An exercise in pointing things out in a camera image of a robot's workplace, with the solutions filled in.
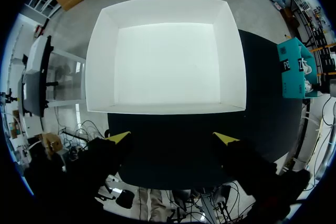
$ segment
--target black table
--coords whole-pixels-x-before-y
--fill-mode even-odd
[[[124,182],[165,190],[216,186],[230,181],[211,150],[213,132],[250,141],[270,162],[291,149],[297,139],[302,100],[282,97],[276,44],[246,31],[240,30],[239,34],[246,67],[245,111],[108,114],[112,135],[131,131],[134,139],[134,148],[119,171]]]

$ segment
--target gray concrete floor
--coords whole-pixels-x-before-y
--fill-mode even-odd
[[[45,35],[52,35],[52,45],[55,47],[86,58],[90,36],[100,10],[124,1],[128,0],[84,0],[67,12],[61,9],[50,20]],[[273,7],[270,0],[224,1],[228,2],[239,29],[260,35],[275,43],[281,43],[286,40],[284,35],[289,34],[288,28],[281,14]],[[56,67],[66,65],[70,69],[74,67],[73,62],[58,61],[57,58],[51,58],[51,61]],[[75,77],[70,78],[70,80],[76,82]],[[64,96],[64,98],[67,97],[69,92],[78,92],[78,90],[73,90],[76,87],[78,85],[71,84],[56,90],[58,98],[61,96]],[[85,104],[79,106],[79,111],[81,122],[87,119],[94,121],[102,133],[108,128],[106,114],[88,112]],[[69,129],[75,129],[77,127],[75,106],[59,107],[59,122],[61,125],[69,127]],[[53,108],[46,109],[43,123],[45,131],[57,133],[58,124]],[[284,160],[285,157],[279,160],[280,166],[282,166]],[[247,197],[242,188],[239,191],[239,211],[242,212],[254,199]],[[233,192],[229,199],[228,205],[230,207],[232,207],[235,199],[236,193]],[[118,214],[130,215],[129,212],[120,209],[113,202],[106,203],[106,208]],[[237,208],[238,205],[236,204],[232,212],[232,218],[237,217]]]

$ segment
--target cable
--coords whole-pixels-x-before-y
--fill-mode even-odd
[[[235,182],[232,181],[231,183],[233,183],[233,184],[236,185],[236,187],[237,187],[237,193],[238,193],[238,195],[239,195],[239,198],[238,198],[238,208],[237,208],[237,212],[238,212],[238,216],[239,216],[239,203],[240,203],[240,192],[239,192],[239,187],[238,187],[238,185],[237,185]]]
[[[139,201],[140,201],[140,213],[139,213],[139,220],[141,220],[141,197],[140,197],[140,188],[139,188]]]
[[[331,130],[332,130],[332,127],[330,128],[329,133],[326,135],[325,139],[323,140],[323,142],[322,142],[322,144],[321,144],[321,146],[320,146],[319,152],[317,152],[317,155],[316,155],[315,164],[314,164],[314,186],[315,186],[315,176],[316,176],[316,163],[317,163],[317,159],[318,159],[319,154],[320,154],[320,152],[321,152],[322,146],[324,145],[324,143],[325,143],[326,140],[328,139],[328,136],[329,136],[330,133],[331,133]]]
[[[90,122],[94,125],[94,127],[96,128],[97,132],[99,133],[99,135],[102,137],[102,138],[105,138],[99,131],[98,127],[95,125],[95,123],[93,123],[91,120],[85,120],[84,122],[82,122],[81,125],[85,124],[86,122]]]
[[[233,204],[233,206],[232,206],[232,208],[231,208],[229,214],[231,214],[231,212],[232,212],[233,208],[235,207],[236,202],[237,202],[237,200],[238,200],[237,212],[238,212],[238,216],[239,216],[240,193],[239,193],[239,191],[238,191],[236,188],[234,188],[234,187],[231,187],[231,188],[237,192],[237,197],[236,197],[236,200],[235,200],[235,202],[234,202],[234,204]]]
[[[211,196],[211,200],[212,200],[212,203],[214,204],[214,209],[216,210],[216,214],[217,214],[219,224],[222,224],[221,221],[219,220],[218,211],[217,211],[217,208],[216,208],[216,205],[215,205],[215,202],[214,202],[214,198],[212,196]]]
[[[208,209],[208,206],[206,205],[206,204],[204,204],[205,205],[205,207],[206,207],[206,210],[210,213],[210,211],[209,211],[209,209]],[[212,218],[212,216],[210,215],[210,217],[211,217],[211,219],[212,219],[212,223],[216,223],[215,221],[214,221],[214,219]]]
[[[240,216],[242,216],[243,212],[245,212],[245,211],[246,211],[250,206],[252,206],[254,203],[255,203],[255,202],[253,202],[251,205],[249,205],[247,208],[245,208],[244,211],[242,211],[241,214],[238,216],[238,218],[239,218]]]
[[[167,193],[167,190],[165,190],[165,192],[166,192],[166,194],[167,194],[167,197],[168,197],[168,200],[169,200],[170,204],[173,203],[176,207],[181,208],[178,204],[176,204],[174,201],[172,201],[172,200],[170,199],[170,197],[169,197],[169,195],[168,195],[168,193]]]
[[[329,99],[327,99],[327,101],[325,102],[325,104],[323,105],[323,108],[322,108],[322,119],[323,119],[324,123],[325,123],[327,126],[332,126],[332,124],[329,124],[329,123],[327,123],[327,122],[325,121],[323,112],[324,112],[324,107],[325,107],[326,104],[330,101],[330,99],[331,99],[331,97],[329,97]]]
[[[209,223],[215,223],[215,222],[211,222],[206,216],[205,216],[205,214],[203,215],[202,213],[200,213],[200,212],[189,212],[189,213],[187,213],[185,216],[187,216],[187,215],[192,215],[192,214],[199,214],[199,215],[202,215]]]

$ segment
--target white box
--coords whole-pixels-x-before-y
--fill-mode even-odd
[[[88,111],[245,110],[244,54],[225,1],[131,0],[106,7],[86,63]]]

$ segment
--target pants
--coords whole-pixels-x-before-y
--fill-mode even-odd
[[[149,221],[166,222],[166,206],[162,204],[162,195],[160,190],[139,188],[134,197],[132,206],[132,218],[148,221],[148,191],[151,199],[151,216]]]

